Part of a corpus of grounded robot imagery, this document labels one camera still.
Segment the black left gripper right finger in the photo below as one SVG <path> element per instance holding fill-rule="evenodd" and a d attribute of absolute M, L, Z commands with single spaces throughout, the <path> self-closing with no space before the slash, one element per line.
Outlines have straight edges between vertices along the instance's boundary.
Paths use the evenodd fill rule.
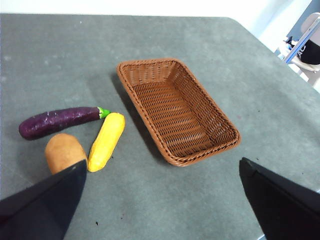
<path fill-rule="evenodd" d="M 318 240 L 320 194 L 243 157 L 244 193 L 268 240 Z"/>

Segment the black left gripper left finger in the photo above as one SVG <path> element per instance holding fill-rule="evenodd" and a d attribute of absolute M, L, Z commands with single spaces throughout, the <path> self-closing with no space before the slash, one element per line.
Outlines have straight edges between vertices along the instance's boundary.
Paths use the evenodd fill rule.
<path fill-rule="evenodd" d="M 81 160 L 0 201 L 2 240 L 62 240 L 80 202 L 87 177 Z"/>

